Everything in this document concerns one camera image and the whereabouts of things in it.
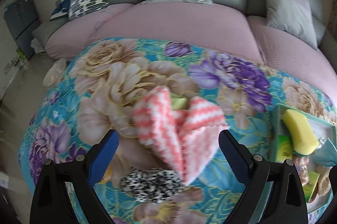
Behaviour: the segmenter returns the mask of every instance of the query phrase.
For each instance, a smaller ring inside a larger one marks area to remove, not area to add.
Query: floral tablecloth
[[[106,38],[68,65],[62,82],[50,90],[30,122],[19,164],[31,191],[46,158],[73,160],[114,128],[120,145],[94,188],[115,223],[223,223],[244,186],[220,150],[189,187],[163,203],[137,203],[118,189],[131,166],[148,170],[165,165],[139,144],[131,114],[137,100],[157,85],[218,104],[234,137],[264,157],[270,148],[270,113],[277,103],[337,122],[326,94],[286,73],[179,42]],[[79,221],[86,223],[71,184],[67,188]],[[309,215],[310,222],[322,211]]]

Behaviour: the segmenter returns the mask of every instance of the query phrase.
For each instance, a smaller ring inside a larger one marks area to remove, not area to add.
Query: screw
[[[256,161],[261,161],[261,160],[262,160],[262,156],[259,155],[259,154],[256,154],[256,155],[254,155],[254,159],[255,159]]]
[[[291,159],[287,159],[285,162],[290,166],[294,165],[294,162]]]
[[[76,157],[76,160],[77,160],[77,161],[82,161],[82,160],[84,160],[84,158],[85,158],[84,155],[78,155],[78,156]]]
[[[44,161],[44,165],[50,165],[52,163],[52,160],[50,158],[47,158],[45,161]]]

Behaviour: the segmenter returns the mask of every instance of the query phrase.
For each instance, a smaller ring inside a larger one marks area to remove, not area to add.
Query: floor
[[[0,131],[4,131],[5,139],[0,141],[0,165],[9,175],[8,195],[22,224],[29,223],[32,193],[21,175],[17,151],[30,119],[47,92],[42,81],[54,61],[35,54],[29,61],[30,68],[18,72],[0,106]]]

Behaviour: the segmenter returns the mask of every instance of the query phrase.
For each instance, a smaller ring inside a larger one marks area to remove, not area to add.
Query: pink sofa cover
[[[48,39],[45,50],[55,59],[72,60],[88,45],[90,38],[109,19],[133,4],[115,4],[67,22]]]
[[[267,66],[315,86],[337,105],[337,75],[320,50],[315,51],[282,30],[267,27],[263,17],[249,16],[248,22]]]
[[[179,41],[263,63],[246,17],[219,4],[140,3],[105,23],[91,41],[106,37]]]

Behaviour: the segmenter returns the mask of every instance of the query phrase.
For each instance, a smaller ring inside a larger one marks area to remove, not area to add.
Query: yellow sponge
[[[319,142],[306,116],[296,110],[287,109],[282,120],[290,132],[296,154],[307,156],[315,151]]]

